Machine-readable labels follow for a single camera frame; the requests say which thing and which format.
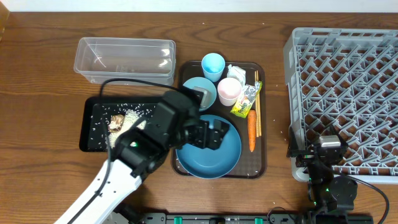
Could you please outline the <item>brown mushroom piece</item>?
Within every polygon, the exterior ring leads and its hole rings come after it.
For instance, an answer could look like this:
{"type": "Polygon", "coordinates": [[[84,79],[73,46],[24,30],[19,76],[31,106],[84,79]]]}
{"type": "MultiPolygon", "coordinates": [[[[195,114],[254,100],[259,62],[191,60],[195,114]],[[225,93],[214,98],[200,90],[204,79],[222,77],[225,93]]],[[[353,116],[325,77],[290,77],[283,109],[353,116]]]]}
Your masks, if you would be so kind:
{"type": "Polygon", "coordinates": [[[117,115],[112,115],[111,121],[108,124],[108,131],[110,133],[117,133],[119,132],[124,123],[124,115],[123,114],[117,114],[117,115]]]}

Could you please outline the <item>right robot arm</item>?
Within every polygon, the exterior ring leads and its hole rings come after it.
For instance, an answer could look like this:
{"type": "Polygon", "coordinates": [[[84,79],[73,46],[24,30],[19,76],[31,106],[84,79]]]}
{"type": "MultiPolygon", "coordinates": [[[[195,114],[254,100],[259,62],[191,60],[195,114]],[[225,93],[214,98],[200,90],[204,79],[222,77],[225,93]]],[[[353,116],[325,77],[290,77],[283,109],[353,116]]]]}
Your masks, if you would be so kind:
{"type": "Polygon", "coordinates": [[[332,126],[329,135],[320,136],[305,150],[299,149],[292,128],[289,134],[287,157],[308,171],[308,199],[314,203],[314,208],[295,218],[295,223],[348,223],[347,212],[354,209],[358,184],[332,169],[343,159],[348,144],[332,126]]]}

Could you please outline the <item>pink cup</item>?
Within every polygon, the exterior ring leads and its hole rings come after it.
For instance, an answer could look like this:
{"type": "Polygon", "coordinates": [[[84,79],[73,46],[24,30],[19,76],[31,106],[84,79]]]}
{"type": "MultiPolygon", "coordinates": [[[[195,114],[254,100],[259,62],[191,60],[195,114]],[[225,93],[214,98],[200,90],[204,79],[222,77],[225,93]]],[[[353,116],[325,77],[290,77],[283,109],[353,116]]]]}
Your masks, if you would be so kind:
{"type": "Polygon", "coordinates": [[[217,86],[220,102],[224,106],[232,106],[241,94],[242,85],[235,78],[224,78],[217,86]]]}

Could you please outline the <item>light blue bowl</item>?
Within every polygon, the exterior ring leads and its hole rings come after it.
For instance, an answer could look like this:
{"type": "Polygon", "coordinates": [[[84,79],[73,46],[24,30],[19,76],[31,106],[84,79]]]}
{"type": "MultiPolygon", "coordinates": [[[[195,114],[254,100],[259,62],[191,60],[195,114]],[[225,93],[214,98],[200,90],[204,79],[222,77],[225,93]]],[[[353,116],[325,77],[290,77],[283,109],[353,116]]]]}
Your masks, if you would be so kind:
{"type": "Polygon", "coordinates": [[[191,88],[193,90],[205,91],[203,96],[204,100],[202,100],[200,105],[200,111],[207,110],[216,100],[217,91],[215,85],[207,78],[190,78],[183,84],[183,86],[191,88]]]}

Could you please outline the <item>dark blue plate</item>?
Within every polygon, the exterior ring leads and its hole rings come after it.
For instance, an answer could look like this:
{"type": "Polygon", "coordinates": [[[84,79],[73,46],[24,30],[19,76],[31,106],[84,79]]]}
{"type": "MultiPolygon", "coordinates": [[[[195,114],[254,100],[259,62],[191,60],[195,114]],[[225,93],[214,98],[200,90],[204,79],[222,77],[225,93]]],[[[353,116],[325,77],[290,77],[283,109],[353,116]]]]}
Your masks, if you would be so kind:
{"type": "Polygon", "coordinates": [[[241,137],[227,119],[212,114],[201,115],[200,119],[208,121],[210,128],[213,128],[216,119],[229,124],[220,148],[200,149],[186,144],[182,149],[176,149],[175,153],[181,166],[189,174],[202,179],[216,179],[229,173],[238,163],[242,151],[241,137]]]}

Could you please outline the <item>light blue cup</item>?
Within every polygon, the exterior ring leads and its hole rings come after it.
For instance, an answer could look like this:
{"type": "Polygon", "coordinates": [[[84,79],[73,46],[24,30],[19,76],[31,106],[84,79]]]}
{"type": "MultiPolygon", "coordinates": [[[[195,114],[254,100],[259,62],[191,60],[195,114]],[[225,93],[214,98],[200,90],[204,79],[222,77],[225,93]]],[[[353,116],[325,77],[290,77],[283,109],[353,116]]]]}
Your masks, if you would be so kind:
{"type": "Polygon", "coordinates": [[[209,53],[203,57],[201,67],[205,78],[217,82],[223,74],[225,60],[220,54],[209,53]]]}

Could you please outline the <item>orange carrot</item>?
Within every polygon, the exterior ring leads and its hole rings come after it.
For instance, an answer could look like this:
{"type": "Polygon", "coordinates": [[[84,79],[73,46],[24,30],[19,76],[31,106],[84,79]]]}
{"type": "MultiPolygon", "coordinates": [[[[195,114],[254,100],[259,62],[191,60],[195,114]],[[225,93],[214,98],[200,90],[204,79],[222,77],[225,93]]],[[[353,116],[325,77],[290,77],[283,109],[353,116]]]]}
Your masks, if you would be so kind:
{"type": "Polygon", "coordinates": [[[256,146],[256,122],[257,114],[255,110],[250,110],[247,116],[248,122],[248,140],[249,140],[249,150],[254,152],[256,146]]]}

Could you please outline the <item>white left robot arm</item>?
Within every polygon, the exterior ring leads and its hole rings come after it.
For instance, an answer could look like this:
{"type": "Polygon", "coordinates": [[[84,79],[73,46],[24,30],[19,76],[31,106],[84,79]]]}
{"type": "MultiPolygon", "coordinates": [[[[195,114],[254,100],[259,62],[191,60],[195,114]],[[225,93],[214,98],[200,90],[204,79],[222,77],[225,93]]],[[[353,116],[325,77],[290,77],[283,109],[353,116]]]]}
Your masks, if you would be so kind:
{"type": "Polygon", "coordinates": [[[217,150],[230,125],[218,119],[202,120],[199,105],[193,94],[166,92],[151,118],[139,118],[108,149],[108,159],[95,179],[57,223],[103,223],[173,148],[191,144],[217,150]]]}

